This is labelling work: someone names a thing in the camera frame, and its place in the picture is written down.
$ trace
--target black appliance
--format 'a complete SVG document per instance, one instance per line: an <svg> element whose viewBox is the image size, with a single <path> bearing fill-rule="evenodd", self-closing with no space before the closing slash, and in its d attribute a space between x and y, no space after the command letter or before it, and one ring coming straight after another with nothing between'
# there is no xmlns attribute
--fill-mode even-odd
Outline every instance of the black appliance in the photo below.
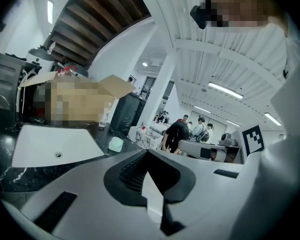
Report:
<svg viewBox="0 0 300 240"><path fill-rule="evenodd" d="M41 66L0 53L0 130L16 125L17 90L22 79L22 71L28 73L32 69L39 72Z"/></svg>
<svg viewBox="0 0 300 240"><path fill-rule="evenodd" d="M127 136L130 127L137 125L145 104L146 101L133 92L119 99L111 120L111 127Z"/></svg>

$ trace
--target black countertop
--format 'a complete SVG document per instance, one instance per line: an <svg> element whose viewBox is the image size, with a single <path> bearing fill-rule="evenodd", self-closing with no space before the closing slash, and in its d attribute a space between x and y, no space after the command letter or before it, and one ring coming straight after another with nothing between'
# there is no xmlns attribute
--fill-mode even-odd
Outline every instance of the black countertop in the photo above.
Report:
<svg viewBox="0 0 300 240"><path fill-rule="evenodd" d="M98 123L80 124L80 126L73 128L87 129L105 155L57 166L12 167L12 156L20 128L15 125L0 131L0 191L15 193L38 191L74 167L140 149L126 136L112 130L109 123L103 129L98 127ZM123 140L123 146L119 153L108 149L113 136Z"/></svg>

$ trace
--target drain hole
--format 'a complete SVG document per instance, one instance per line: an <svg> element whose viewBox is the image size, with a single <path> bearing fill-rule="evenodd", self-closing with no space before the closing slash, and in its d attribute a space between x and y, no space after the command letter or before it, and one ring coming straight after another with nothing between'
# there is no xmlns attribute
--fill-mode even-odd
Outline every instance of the drain hole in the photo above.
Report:
<svg viewBox="0 0 300 240"><path fill-rule="evenodd" d="M55 158L62 158L63 154L61 152L54 153Z"/></svg>

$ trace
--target fluorescent light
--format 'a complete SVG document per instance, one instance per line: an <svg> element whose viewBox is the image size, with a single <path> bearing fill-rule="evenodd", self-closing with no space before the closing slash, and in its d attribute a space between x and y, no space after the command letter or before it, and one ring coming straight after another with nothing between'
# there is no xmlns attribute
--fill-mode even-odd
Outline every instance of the fluorescent light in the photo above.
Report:
<svg viewBox="0 0 300 240"><path fill-rule="evenodd" d="M54 12L54 3L48 1L48 22L50 24L53 23L53 12Z"/></svg>
<svg viewBox="0 0 300 240"><path fill-rule="evenodd" d="M198 106L194 106L195 108L197 108L197 109L200 109L200 110L203 110L203 111L205 111L205 112L207 112L207 113L210 113L211 114L211 112L210 111L208 111L208 110L205 110L205 109L203 109L203 108L201 108L201 107L198 107Z"/></svg>
<svg viewBox="0 0 300 240"><path fill-rule="evenodd" d="M220 90L220 91L223 91L223 92L225 92L225 93L227 93L227 94L230 94L230 95L232 95L232 96L234 96L234 97L236 97L236 98L238 98L238 99L242 99L244 96L243 95L241 95L240 93L238 93L238 92L236 92L236 91L234 91L234 90L230 90L230 89L228 89L228 88L226 88L226 87L223 87L223 86L221 86L221 85L218 85L218 84L216 84L216 83L213 83L213 82L209 82L209 84L208 84L210 87L213 87L213 88L216 88L216 89L218 89L218 90Z"/></svg>
<svg viewBox="0 0 300 240"><path fill-rule="evenodd" d="M236 124L236 123L234 123L234 122L231 122L231 121L229 121L229 120L226 120L227 122L229 122L230 124L233 124L233 125L235 125L235 126L238 126L238 127L240 127L240 125L239 124Z"/></svg>
<svg viewBox="0 0 300 240"><path fill-rule="evenodd" d="M267 118L269 118L272 122L274 122L277 126L281 126L281 123L279 123L276 119L272 117L269 113L264 114Z"/></svg>

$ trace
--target cardboard box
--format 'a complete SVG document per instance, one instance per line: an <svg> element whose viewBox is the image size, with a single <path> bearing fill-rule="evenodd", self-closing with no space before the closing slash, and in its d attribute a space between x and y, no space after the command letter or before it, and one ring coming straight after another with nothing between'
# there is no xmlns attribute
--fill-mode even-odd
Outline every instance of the cardboard box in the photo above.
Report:
<svg viewBox="0 0 300 240"><path fill-rule="evenodd" d="M115 75L93 82L69 71L35 75L20 87L46 82L50 83L45 85L45 119L52 122L99 122L105 109L111 108L115 99L120 99L135 89L132 84Z"/></svg>

